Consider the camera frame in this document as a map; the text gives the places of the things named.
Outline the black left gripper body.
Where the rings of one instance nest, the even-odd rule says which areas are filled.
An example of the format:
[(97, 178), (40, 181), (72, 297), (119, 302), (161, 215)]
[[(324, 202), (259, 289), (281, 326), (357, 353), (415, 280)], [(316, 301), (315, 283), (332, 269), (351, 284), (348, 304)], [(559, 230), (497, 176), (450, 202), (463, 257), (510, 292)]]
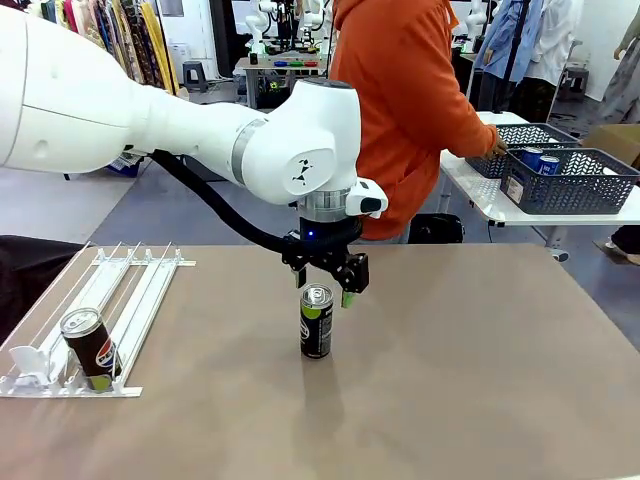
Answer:
[(359, 218), (344, 218), (337, 222), (300, 218), (299, 229), (283, 238), (282, 262), (296, 272), (307, 264), (328, 272), (338, 271), (351, 259), (348, 245), (357, 240), (361, 232)]

